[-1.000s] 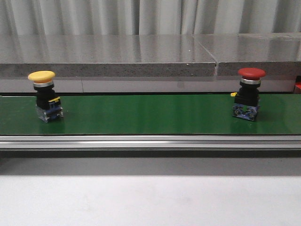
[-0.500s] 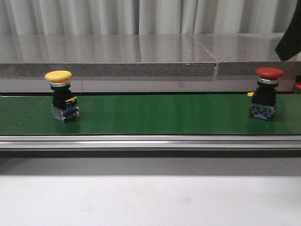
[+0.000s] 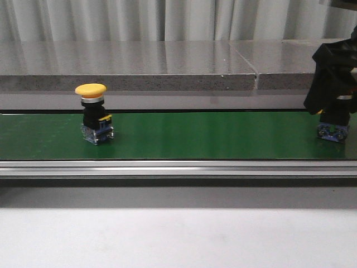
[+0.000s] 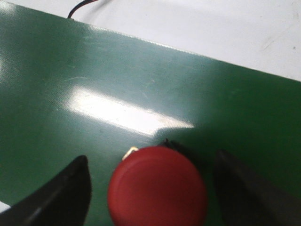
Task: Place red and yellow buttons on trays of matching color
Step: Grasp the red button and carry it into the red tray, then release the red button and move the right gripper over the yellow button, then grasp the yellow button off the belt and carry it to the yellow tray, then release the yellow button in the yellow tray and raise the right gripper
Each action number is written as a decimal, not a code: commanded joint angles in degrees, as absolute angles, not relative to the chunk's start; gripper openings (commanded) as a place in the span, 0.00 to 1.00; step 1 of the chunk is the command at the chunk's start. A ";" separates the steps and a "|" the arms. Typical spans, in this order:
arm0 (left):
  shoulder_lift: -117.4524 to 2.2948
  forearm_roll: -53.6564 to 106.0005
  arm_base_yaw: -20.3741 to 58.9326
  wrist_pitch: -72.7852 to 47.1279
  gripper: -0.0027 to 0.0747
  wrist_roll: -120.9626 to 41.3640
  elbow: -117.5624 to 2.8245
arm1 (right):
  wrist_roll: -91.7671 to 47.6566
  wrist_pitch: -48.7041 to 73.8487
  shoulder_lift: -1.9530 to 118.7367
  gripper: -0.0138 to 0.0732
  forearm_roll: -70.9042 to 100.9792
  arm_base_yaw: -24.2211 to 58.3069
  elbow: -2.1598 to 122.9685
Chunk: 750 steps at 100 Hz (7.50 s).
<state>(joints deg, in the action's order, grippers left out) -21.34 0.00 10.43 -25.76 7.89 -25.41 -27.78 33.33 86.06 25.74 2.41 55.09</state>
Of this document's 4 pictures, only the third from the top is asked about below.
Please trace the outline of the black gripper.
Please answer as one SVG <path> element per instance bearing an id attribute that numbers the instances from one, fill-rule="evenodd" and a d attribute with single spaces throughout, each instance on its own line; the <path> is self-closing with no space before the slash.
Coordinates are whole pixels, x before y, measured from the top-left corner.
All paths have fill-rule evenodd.
<path id="1" fill-rule="evenodd" d="M 319 1 L 327 8 L 323 38 L 335 44 L 332 70 L 338 81 L 339 97 L 349 95 L 349 112 L 356 113 L 356 1 Z"/>

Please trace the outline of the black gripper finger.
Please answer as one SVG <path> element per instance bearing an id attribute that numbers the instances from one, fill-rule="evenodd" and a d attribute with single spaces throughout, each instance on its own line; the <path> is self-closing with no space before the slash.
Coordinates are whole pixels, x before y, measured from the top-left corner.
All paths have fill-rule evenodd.
<path id="1" fill-rule="evenodd" d="M 303 103 L 310 114 L 317 114 L 337 96 L 337 74 L 336 69 L 331 64 L 335 57 L 332 50 L 336 48 L 337 43 L 324 43 L 312 57 L 315 61 L 315 73 L 310 90 Z"/>

